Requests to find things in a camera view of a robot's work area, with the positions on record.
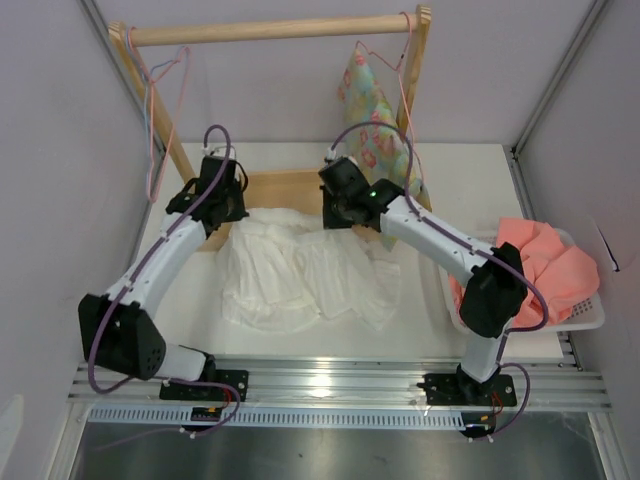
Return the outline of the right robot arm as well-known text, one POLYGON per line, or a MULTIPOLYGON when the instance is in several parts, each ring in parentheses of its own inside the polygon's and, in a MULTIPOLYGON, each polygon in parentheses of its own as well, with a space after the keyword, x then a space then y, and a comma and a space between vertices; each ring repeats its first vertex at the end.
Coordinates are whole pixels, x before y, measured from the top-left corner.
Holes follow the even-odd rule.
POLYGON ((527 297, 518 248, 464 235, 393 182, 369 183, 348 157, 327 158, 318 175, 326 229, 361 226, 400 240, 462 286, 458 312, 470 333, 455 383, 465 403, 478 405, 496 389, 505 333, 527 297))

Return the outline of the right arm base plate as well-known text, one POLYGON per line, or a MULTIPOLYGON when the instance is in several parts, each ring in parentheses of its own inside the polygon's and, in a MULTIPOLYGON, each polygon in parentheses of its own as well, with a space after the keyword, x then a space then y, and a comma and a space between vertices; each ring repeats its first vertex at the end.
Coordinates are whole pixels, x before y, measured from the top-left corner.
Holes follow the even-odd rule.
POLYGON ((500 370, 483 383, 460 368, 455 373, 427 373, 416 386, 425 392, 427 404, 432 406, 491 407, 495 398, 498 406, 517 405, 513 379, 500 370))

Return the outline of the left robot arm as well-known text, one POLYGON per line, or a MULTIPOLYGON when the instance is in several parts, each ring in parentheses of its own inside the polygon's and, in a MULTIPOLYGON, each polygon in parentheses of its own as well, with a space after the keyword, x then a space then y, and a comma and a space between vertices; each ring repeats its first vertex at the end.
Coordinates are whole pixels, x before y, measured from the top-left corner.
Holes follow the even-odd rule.
POLYGON ((169 201, 158 237, 102 295, 85 295, 78 306, 83 352, 89 368, 126 379, 181 382, 197 400, 216 390, 212 357, 167 342, 154 322, 161 301, 187 260, 223 224, 248 213, 248 177, 230 157, 203 158, 198 177, 169 201))

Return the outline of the white pleated skirt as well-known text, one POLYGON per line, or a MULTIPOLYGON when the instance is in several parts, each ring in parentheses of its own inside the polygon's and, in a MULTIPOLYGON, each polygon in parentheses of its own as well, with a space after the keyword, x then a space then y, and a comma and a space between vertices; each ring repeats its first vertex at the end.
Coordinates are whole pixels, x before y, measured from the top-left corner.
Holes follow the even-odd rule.
POLYGON ((224 318, 269 334, 348 318, 378 331, 399 306, 401 269, 383 247, 292 209, 250 210, 216 263, 224 318))

